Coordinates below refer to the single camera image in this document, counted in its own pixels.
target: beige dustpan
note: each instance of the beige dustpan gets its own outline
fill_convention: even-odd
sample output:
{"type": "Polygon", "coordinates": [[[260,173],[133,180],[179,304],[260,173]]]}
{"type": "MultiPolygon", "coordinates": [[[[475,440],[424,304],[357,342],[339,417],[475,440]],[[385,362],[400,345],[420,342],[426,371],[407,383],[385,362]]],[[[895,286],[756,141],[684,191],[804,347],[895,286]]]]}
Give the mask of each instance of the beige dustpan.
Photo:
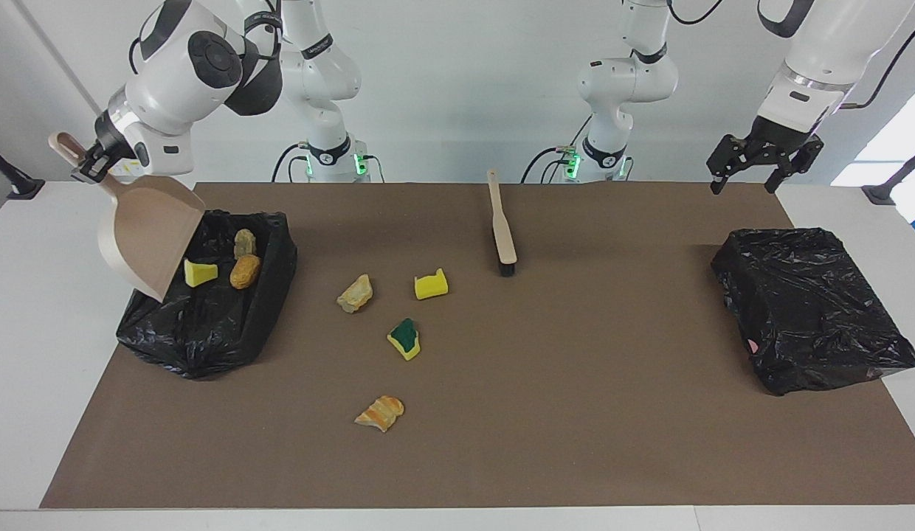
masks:
{"type": "MultiPolygon", "coordinates": [[[[47,142],[74,166],[86,154],[65,132],[47,142]]],[[[198,228],[204,202],[171,177],[147,175],[123,184],[108,173],[100,188],[113,199],[97,233],[103,258],[134,288],[161,302],[198,228]]]]}

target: black garbage bag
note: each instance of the black garbage bag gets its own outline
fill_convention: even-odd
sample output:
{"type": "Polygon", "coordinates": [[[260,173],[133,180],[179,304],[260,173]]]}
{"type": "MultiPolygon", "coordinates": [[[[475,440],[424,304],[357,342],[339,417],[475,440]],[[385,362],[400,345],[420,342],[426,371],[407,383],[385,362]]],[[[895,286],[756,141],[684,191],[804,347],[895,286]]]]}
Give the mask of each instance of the black garbage bag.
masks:
{"type": "Polygon", "coordinates": [[[117,340],[146,363],[189,379],[254,362],[277,322],[297,268],[297,247],[286,216],[205,212],[185,258],[217,263],[218,279],[188,287],[179,265],[164,302],[134,291],[117,340]],[[243,290],[228,281],[239,229],[255,233],[261,259],[258,281],[243,290]]]}
{"type": "Polygon", "coordinates": [[[913,346],[831,232],[731,232],[711,265],[772,393],[838,389],[915,367],[913,346]]]}

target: brown table mat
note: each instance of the brown table mat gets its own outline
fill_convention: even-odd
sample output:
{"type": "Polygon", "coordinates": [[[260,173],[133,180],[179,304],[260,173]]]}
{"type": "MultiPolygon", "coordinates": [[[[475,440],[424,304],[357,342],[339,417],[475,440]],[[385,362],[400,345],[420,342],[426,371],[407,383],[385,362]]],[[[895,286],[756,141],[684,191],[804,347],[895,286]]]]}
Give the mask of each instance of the brown table mat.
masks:
{"type": "Polygon", "coordinates": [[[117,349],[42,507],[915,504],[915,438],[883,383],[767,394],[711,257],[790,226],[760,185],[200,184],[286,212],[300,264],[255,365],[185,381],[117,349]],[[452,292],[414,300],[444,268],[452,292]],[[354,316],[335,299],[367,272],[354,316]],[[384,336],[406,316],[411,362],[384,336]],[[389,433],[353,418],[376,397],[389,433]]]}

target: white wall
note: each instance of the white wall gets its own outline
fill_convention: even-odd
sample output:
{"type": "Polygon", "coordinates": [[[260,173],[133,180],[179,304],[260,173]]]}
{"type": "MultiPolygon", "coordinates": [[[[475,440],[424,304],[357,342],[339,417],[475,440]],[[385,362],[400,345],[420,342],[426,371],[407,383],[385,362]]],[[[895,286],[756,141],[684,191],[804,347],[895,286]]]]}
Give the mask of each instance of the white wall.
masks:
{"type": "MultiPolygon", "coordinates": [[[[53,131],[84,128],[94,112],[30,26],[15,0],[0,0],[0,154],[35,178],[67,178],[47,147],[53,131]]],[[[10,186],[0,174],[0,205],[10,186]]]]}
{"type": "MultiPolygon", "coordinates": [[[[126,50],[157,0],[19,0],[66,58],[96,105],[106,104],[130,74],[126,50]]],[[[231,24],[234,2],[204,0],[231,24]]],[[[703,13],[713,0],[677,3],[703,13]]],[[[329,26],[359,63],[363,89],[343,102],[347,125],[380,155],[394,181],[480,181],[489,167],[518,176],[541,148],[568,142],[588,107],[576,93],[583,61],[625,55],[617,1],[330,0],[329,26]]],[[[909,32],[915,14],[905,24],[909,32]]],[[[876,59],[862,83],[869,91],[902,41],[876,59]]],[[[725,2],[696,27],[671,24],[670,54],[680,67],[668,101],[634,105],[629,154],[633,178],[706,181],[704,165],[727,132],[748,131],[769,80],[788,48],[764,31],[754,2],[725,2]]],[[[846,111],[822,127],[826,150],[797,181],[825,184],[915,91],[915,43],[882,97],[865,111],[846,111]]],[[[285,145],[305,132],[286,98],[264,117],[216,112],[194,130],[198,177],[256,181],[269,177],[285,145]]],[[[91,134],[92,118],[76,127],[91,134]]],[[[745,177],[764,181],[767,169],[745,177]]]]}

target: debris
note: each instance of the debris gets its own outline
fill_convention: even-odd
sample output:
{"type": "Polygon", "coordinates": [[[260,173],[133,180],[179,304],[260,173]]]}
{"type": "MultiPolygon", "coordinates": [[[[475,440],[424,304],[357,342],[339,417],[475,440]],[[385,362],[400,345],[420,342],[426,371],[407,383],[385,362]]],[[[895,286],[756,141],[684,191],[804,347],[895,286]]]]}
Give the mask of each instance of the debris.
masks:
{"type": "Polygon", "coordinates": [[[382,433],[389,431],[396,419],[404,413],[404,404],[396,397],[383,395],[373,402],[369,409],[356,417],[356,424],[361,426],[375,426],[382,433]]]}
{"type": "Polygon", "coordinates": [[[343,312],[355,313],[372,298],[373,285],[369,282],[369,275],[360,275],[353,285],[336,298],[336,304],[342,307],[343,312]]]}
{"type": "Polygon", "coordinates": [[[261,259],[253,254],[245,254],[238,258],[235,267],[231,270],[231,286],[234,289],[246,289],[255,283],[261,273],[261,259]]]}
{"type": "Polygon", "coordinates": [[[258,239],[254,232],[241,229],[235,233],[235,260],[248,254],[258,255],[258,239]]]}

